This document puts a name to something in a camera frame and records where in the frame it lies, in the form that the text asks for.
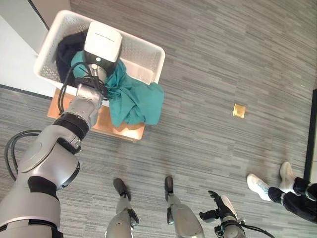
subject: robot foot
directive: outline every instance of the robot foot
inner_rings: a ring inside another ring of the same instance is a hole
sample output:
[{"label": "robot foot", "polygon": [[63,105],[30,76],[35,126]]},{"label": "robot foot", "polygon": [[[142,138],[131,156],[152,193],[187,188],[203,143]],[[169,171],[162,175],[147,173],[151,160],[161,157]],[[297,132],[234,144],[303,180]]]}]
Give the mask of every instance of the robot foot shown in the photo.
[{"label": "robot foot", "polygon": [[129,201],[131,201],[131,194],[122,179],[116,178],[113,180],[113,186],[120,196],[126,195]]},{"label": "robot foot", "polygon": [[167,209],[167,224],[169,224],[169,225],[174,224],[174,220],[173,220],[173,216],[172,216],[172,209],[170,207]]},{"label": "robot foot", "polygon": [[168,195],[171,193],[174,193],[174,182],[171,176],[167,176],[165,178],[164,187],[165,187],[165,199],[166,201],[168,201]]}]

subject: silver robot limb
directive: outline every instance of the silver robot limb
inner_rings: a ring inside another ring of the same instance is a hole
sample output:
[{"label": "silver robot limb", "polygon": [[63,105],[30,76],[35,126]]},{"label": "silver robot limb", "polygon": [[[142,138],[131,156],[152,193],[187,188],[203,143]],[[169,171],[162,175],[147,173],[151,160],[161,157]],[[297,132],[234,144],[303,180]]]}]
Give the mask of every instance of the silver robot limb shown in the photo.
[{"label": "silver robot limb", "polygon": [[113,185],[120,195],[115,211],[115,217],[110,221],[105,238],[133,238],[132,231],[139,219],[131,207],[131,194],[124,182],[116,178]]},{"label": "silver robot limb", "polygon": [[114,71],[121,42],[119,32],[99,22],[90,24],[84,58],[94,78],[78,86],[69,108],[38,135],[20,160],[13,188],[0,203],[0,238],[63,237],[58,230],[60,203],[56,191],[68,186],[79,172],[74,154],[97,121],[104,90],[98,84]]},{"label": "silver robot limb", "polygon": [[244,230],[238,222],[238,216],[227,196],[219,196],[209,191],[218,208],[208,212],[201,212],[199,216],[205,222],[213,222],[220,218],[221,225],[214,228],[218,238],[245,238]]},{"label": "silver robot limb", "polygon": [[74,153],[96,123],[101,99],[94,89],[80,85],[72,106],[26,151],[16,182],[0,203],[0,238],[62,237],[56,191],[71,183],[79,172]]},{"label": "silver robot limb", "polygon": [[174,194],[172,177],[165,179],[165,192],[168,202],[167,223],[174,224],[176,236],[178,238],[205,238],[204,230],[195,214]]}]

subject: white sneaker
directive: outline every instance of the white sneaker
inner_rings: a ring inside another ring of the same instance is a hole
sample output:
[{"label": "white sneaker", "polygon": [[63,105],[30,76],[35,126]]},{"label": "white sneaker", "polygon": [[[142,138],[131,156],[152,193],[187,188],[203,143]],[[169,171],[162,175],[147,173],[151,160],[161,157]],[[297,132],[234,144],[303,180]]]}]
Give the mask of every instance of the white sneaker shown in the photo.
[{"label": "white sneaker", "polygon": [[254,174],[249,174],[247,176],[247,184],[249,189],[251,189],[253,192],[256,192],[262,200],[271,201],[268,196],[269,186],[265,182],[263,182],[263,180],[261,180]]},{"label": "white sneaker", "polygon": [[284,162],[281,165],[279,173],[282,178],[282,182],[279,186],[279,189],[281,189],[285,193],[292,192],[296,194],[296,192],[293,189],[296,176],[294,172],[292,171],[291,164],[289,162]]}]

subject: black pants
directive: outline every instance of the black pants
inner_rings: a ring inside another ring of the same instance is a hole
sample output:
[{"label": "black pants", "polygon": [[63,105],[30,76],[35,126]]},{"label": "black pants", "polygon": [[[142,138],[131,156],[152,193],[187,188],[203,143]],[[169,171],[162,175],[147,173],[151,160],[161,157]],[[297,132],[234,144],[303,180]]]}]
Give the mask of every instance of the black pants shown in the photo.
[{"label": "black pants", "polygon": [[300,194],[300,196],[297,196],[292,192],[285,194],[276,187],[269,188],[268,196],[273,202],[280,203],[282,194],[285,194],[283,205],[286,210],[310,222],[317,223],[317,183],[312,184],[307,189],[309,183],[309,181],[299,177],[295,179],[293,189],[298,195]]}]

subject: brass floor plate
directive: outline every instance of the brass floor plate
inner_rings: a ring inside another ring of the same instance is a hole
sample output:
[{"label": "brass floor plate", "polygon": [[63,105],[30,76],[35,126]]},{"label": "brass floor plate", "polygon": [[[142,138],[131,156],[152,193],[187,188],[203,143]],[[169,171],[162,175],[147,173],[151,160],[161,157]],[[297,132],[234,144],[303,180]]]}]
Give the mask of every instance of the brass floor plate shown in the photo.
[{"label": "brass floor plate", "polygon": [[235,117],[244,118],[244,113],[246,111],[246,106],[234,104],[233,115]]}]

